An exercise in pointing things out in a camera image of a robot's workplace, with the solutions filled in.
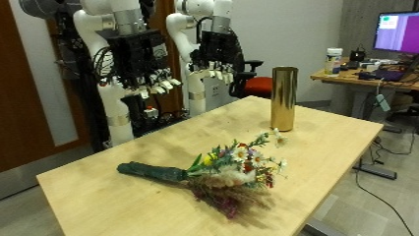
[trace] white wall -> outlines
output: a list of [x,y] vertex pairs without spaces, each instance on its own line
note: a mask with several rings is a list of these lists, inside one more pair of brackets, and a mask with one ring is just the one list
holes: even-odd
[[41,107],[56,146],[77,140],[74,122],[54,62],[45,21],[21,10],[17,0],[9,0],[28,62],[41,98]]
[[264,61],[259,76],[272,68],[298,68],[296,101],[330,100],[331,86],[308,75],[323,68],[326,48],[338,46],[343,0],[235,0],[231,28],[244,58]]

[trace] yellow flower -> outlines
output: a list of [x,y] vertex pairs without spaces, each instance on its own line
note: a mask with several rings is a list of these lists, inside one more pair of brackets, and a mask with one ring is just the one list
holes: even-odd
[[214,153],[207,154],[205,157],[205,165],[211,165],[211,162],[218,159],[218,156]]

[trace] wall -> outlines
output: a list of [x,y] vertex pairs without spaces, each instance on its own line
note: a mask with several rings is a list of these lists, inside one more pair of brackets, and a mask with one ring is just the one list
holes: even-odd
[[339,46],[343,55],[350,56],[359,44],[364,45],[371,58],[396,58],[397,53],[372,50],[378,14],[381,12],[411,11],[413,0],[343,0]]
[[233,29],[246,59],[264,64],[256,72],[271,76],[272,68],[298,71],[296,101],[330,100],[331,86],[308,79],[323,68],[326,48],[338,46],[342,0],[235,0]]

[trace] light wood tabletop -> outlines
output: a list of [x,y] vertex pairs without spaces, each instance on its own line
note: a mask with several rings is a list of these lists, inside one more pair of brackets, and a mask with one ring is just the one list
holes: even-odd
[[[318,80],[322,82],[335,83],[335,84],[354,84],[354,85],[364,85],[364,86],[378,86],[379,80],[359,80],[358,75],[355,73],[360,72],[362,69],[358,70],[348,70],[340,71],[338,77],[328,77],[324,75],[324,70],[318,70],[315,73],[310,75],[312,80]],[[399,87],[400,89],[412,89],[419,90],[419,82],[415,80],[417,75],[409,75],[405,79],[400,82],[389,82],[385,86],[387,87]]]
[[248,96],[218,109],[38,175],[65,235],[296,235],[339,179],[368,148],[381,124],[295,107],[288,142],[260,152],[284,158],[272,209],[227,219],[197,202],[183,185],[123,175],[142,162],[187,168],[199,153],[270,131],[271,101]]

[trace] wooden door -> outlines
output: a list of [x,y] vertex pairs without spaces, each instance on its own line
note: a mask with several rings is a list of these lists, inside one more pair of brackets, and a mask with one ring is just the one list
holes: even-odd
[[68,90],[78,140],[56,147],[9,2],[0,4],[0,172],[88,144],[80,103]]

